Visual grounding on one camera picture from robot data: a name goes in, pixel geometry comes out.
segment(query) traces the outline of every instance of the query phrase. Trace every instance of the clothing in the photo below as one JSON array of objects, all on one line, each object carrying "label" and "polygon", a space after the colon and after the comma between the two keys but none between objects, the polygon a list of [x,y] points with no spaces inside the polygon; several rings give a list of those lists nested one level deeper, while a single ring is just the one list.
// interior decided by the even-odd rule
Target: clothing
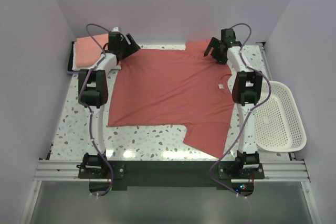
[{"label": "clothing", "polygon": [[[95,35],[94,38],[102,46],[108,42],[108,34]],[[77,68],[91,67],[100,58],[101,49],[89,37],[78,38],[74,47],[74,62]]]},{"label": "clothing", "polygon": [[231,70],[203,57],[207,45],[187,42],[185,51],[141,49],[124,59],[108,125],[183,124],[185,144],[222,156],[234,106],[227,87]]}]

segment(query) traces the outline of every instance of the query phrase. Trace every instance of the black mounting bracket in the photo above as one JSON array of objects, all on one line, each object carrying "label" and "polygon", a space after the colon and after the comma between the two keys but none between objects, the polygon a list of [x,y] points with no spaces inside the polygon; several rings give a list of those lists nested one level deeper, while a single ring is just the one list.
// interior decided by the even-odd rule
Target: black mounting bracket
[{"label": "black mounting bracket", "polygon": [[220,31],[220,40],[212,37],[209,45],[207,46],[204,56],[208,56],[210,50],[211,56],[217,61],[218,64],[226,64],[227,62],[227,51],[230,47],[240,46],[240,41],[236,41],[236,34],[232,28],[222,29]]},{"label": "black mounting bracket", "polygon": [[[87,69],[81,69],[78,73],[78,93],[80,93],[83,87],[85,78],[88,74]],[[95,87],[89,87],[88,84],[95,83]],[[81,102],[86,103],[89,106],[95,106],[100,108],[100,106],[107,103],[109,96],[109,91],[107,88],[107,81],[105,70],[94,70],[91,72],[88,83],[84,87],[83,95],[81,97]]]},{"label": "black mounting bracket", "polygon": [[232,89],[232,99],[235,103],[244,106],[246,103],[254,105],[260,99],[262,86],[262,75],[258,72],[237,72],[235,84]]},{"label": "black mounting bracket", "polygon": [[237,151],[237,157],[234,161],[219,163],[218,173],[220,179],[248,179],[251,175],[254,175],[256,179],[265,178],[258,152],[246,154],[246,152]]},{"label": "black mounting bracket", "polygon": [[130,43],[128,43],[122,33],[118,31],[109,32],[109,40],[108,43],[105,44],[105,46],[107,46],[106,52],[111,52],[116,55],[117,62],[140,50],[140,46],[134,41],[130,34],[126,34],[126,37]]},{"label": "black mounting bracket", "polygon": [[[250,170],[228,173],[234,162],[219,163],[218,171],[213,171],[215,179],[220,179],[228,187],[241,186],[233,184],[232,179],[249,179]],[[208,171],[213,161],[109,161],[113,169],[113,191],[127,190],[130,186],[156,187],[215,187],[218,190],[226,188],[212,181]],[[99,155],[85,154],[83,162],[77,165],[80,179],[103,179],[101,182],[90,182],[89,189],[104,191],[109,186],[111,175],[109,169]],[[255,179],[264,178],[264,172],[251,171]]]}]

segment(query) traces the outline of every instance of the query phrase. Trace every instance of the gray wall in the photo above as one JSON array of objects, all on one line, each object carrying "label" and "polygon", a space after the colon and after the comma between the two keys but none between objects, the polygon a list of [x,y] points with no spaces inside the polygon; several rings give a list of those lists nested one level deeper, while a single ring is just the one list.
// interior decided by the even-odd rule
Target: gray wall
[{"label": "gray wall", "polygon": [[[219,36],[220,29],[246,22],[251,41],[266,41],[290,0],[57,0],[75,36],[85,25],[119,25],[137,41],[186,41]],[[239,38],[247,29],[237,28]]]},{"label": "gray wall", "polygon": [[334,223],[335,0],[291,0],[266,43],[275,80],[292,90],[307,133],[306,160],[323,223]]},{"label": "gray wall", "polygon": [[65,98],[73,34],[56,0],[0,0],[0,223],[18,223]]}]

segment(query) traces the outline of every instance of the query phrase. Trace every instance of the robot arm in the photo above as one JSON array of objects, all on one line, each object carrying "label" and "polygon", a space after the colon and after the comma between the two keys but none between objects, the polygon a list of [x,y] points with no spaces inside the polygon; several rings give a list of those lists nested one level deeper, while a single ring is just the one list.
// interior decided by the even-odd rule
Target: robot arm
[{"label": "robot arm", "polygon": [[260,99],[262,85],[262,75],[257,71],[251,71],[248,60],[243,53],[240,54],[240,48],[241,43],[236,41],[235,32],[230,28],[221,31],[220,40],[213,37],[204,53],[204,56],[207,56],[213,49],[211,55],[218,64],[226,64],[229,60],[237,72],[232,90],[232,98],[238,108],[241,131],[234,167],[236,170],[256,169],[259,166],[255,140],[255,111],[251,113],[250,111]]},{"label": "robot arm", "polygon": [[104,106],[108,100],[107,75],[119,63],[129,55],[135,53],[140,47],[135,43],[130,34],[126,38],[118,31],[109,32],[108,43],[105,54],[91,66],[90,77],[85,83],[89,70],[80,70],[78,74],[78,93],[83,85],[85,89],[81,96],[81,102],[87,104],[85,107],[87,124],[89,125],[87,153],[96,155],[97,151],[92,147],[92,137],[101,153],[105,153],[106,147],[103,139],[103,113]]}]

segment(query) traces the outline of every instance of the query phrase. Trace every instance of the purple cable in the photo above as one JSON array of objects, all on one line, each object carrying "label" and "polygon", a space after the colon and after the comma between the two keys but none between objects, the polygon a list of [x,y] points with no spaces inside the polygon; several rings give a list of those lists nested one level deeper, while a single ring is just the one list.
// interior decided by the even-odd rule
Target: purple cable
[{"label": "purple cable", "polygon": [[[247,68],[247,69],[250,69],[250,70],[252,70],[252,71],[256,71],[257,73],[259,73],[259,74],[261,74],[262,75],[262,77],[266,80],[266,82],[267,82],[267,85],[268,85],[268,95],[267,95],[267,97],[261,102],[261,103],[259,103],[259,104],[257,104],[257,105],[255,105],[248,113],[247,113],[247,116],[246,116],[246,118],[245,118],[245,120],[244,120],[244,122],[243,122],[243,124],[242,124],[242,127],[241,127],[241,129],[240,129],[240,131],[239,131],[239,134],[238,134],[238,136],[237,136],[237,138],[234,140],[234,142],[233,142],[233,144],[229,147],[229,149],[227,149],[227,151],[211,166],[211,168],[210,168],[210,170],[209,170],[209,176],[210,176],[210,178],[214,181],[214,182],[216,182],[216,183],[218,183],[218,184],[220,184],[221,186],[224,186],[226,189],[228,189],[228,190],[230,190],[231,192],[233,192],[234,194],[236,194],[236,195],[238,195],[238,196],[241,196],[241,197],[244,197],[243,195],[241,195],[241,194],[238,194],[236,191],[234,191],[232,188],[230,188],[230,187],[228,187],[227,185],[225,185],[225,184],[223,184],[222,182],[220,182],[219,180],[217,180],[217,179],[215,179],[214,177],[213,177],[213,175],[212,175],[212,171],[213,171],[213,169],[220,163],[220,161],[231,151],[231,149],[235,146],[235,144],[238,142],[238,140],[239,140],[239,138],[240,138],[240,136],[242,135],[242,133],[243,133],[243,130],[244,130],[244,128],[245,128],[245,125],[246,125],[246,123],[247,123],[247,120],[248,120],[248,118],[250,117],[250,115],[251,115],[251,113],[252,113],[252,111],[253,110],[255,110],[256,108],[258,108],[259,106],[261,106],[261,105],[263,105],[265,102],[267,102],[268,101],[268,99],[270,98],[270,96],[271,96],[271,83],[269,82],[269,80],[268,80],[268,78],[261,72],[261,71],[258,71],[258,70],[256,70],[256,69],[254,69],[254,68],[252,68],[252,67],[249,67],[249,66],[247,66],[247,64],[246,64],[246,62],[245,62],[245,60],[243,59],[243,55],[242,55],[242,53],[241,53],[241,51],[242,51],[242,49],[243,49],[243,47],[245,46],[245,43],[248,41],[248,39],[250,38],[250,36],[251,36],[251,33],[252,33],[252,29],[251,29],[251,27],[249,26],[249,25],[247,25],[247,24],[245,24],[245,23],[239,23],[239,24],[236,24],[236,25],[234,25],[234,26],[232,26],[232,27],[230,27],[230,28],[234,28],[234,27],[236,27],[236,26],[239,26],[239,25],[244,25],[244,26],[247,26],[248,28],[249,28],[249,30],[250,30],[250,32],[249,32],[249,35],[247,36],[247,38],[246,38],[246,40],[242,43],[242,46],[240,47],[240,50],[239,50],[239,56],[240,56],[240,59],[242,60],[242,62],[243,62],[243,64],[245,65],[245,67]],[[251,214],[252,214],[252,209],[251,209],[251,204],[250,204],[250,202],[249,202],[249,200],[246,198],[246,200],[247,200],[247,203],[248,203],[248,205],[249,205],[249,209],[250,209],[250,214],[249,214],[249,217],[248,217],[248,220],[247,220],[247,222],[246,223],[249,223],[249,221],[250,221],[250,219],[251,219]]]},{"label": "purple cable", "polygon": [[91,24],[87,24],[87,25],[86,25],[86,31],[88,32],[89,36],[93,39],[93,41],[100,47],[100,49],[102,50],[104,56],[103,56],[99,61],[97,61],[97,62],[94,64],[94,67],[93,67],[93,68],[90,68],[90,69],[89,69],[88,74],[87,74],[86,77],[85,77],[83,86],[82,86],[82,88],[81,88],[81,90],[80,90],[80,92],[79,92],[79,95],[78,95],[78,102],[79,102],[81,105],[87,107],[87,108],[89,109],[89,111],[90,111],[90,118],[89,118],[89,134],[90,134],[90,139],[92,140],[92,144],[93,144],[94,148],[96,149],[96,151],[98,152],[99,156],[100,156],[100,157],[104,160],[104,162],[107,164],[107,166],[108,166],[108,168],[109,168],[109,170],[110,170],[110,172],[111,172],[111,182],[110,182],[110,185],[109,185],[109,187],[106,189],[106,191],[102,192],[101,194],[98,194],[98,196],[101,197],[101,196],[104,196],[105,194],[107,194],[107,193],[111,190],[111,188],[112,188],[112,183],[113,183],[113,169],[112,169],[110,163],[108,162],[108,160],[107,160],[107,159],[104,157],[104,155],[100,152],[100,150],[98,149],[98,147],[97,147],[97,145],[96,145],[96,143],[95,143],[95,141],[94,141],[93,134],[92,134],[92,117],[93,117],[93,115],[92,115],[92,109],[90,108],[89,105],[87,105],[86,103],[84,103],[84,102],[81,101],[81,97],[83,96],[83,92],[84,92],[85,86],[86,86],[86,84],[88,83],[88,80],[89,80],[89,77],[90,77],[92,71],[94,71],[94,70],[97,68],[97,66],[98,66],[98,65],[99,65],[99,64],[106,58],[106,52],[105,52],[104,48],[98,43],[98,41],[96,41],[96,39],[95,39],[95,38],[93,37],[93,35],[90,33],[90,31],[89,31],[89,26],[97,26],[97,27],[100,27],[100,28],[102,28],[102,29],[104,29],[104,30],[106,30],[106,31],[109,31],[109,30],[106,29],[106,28],[104,28],[104,27],[102,27],[102,26],[100,26],[100,25],[97,25],[97,24],[92,24],[92,23],[91,23]]}]

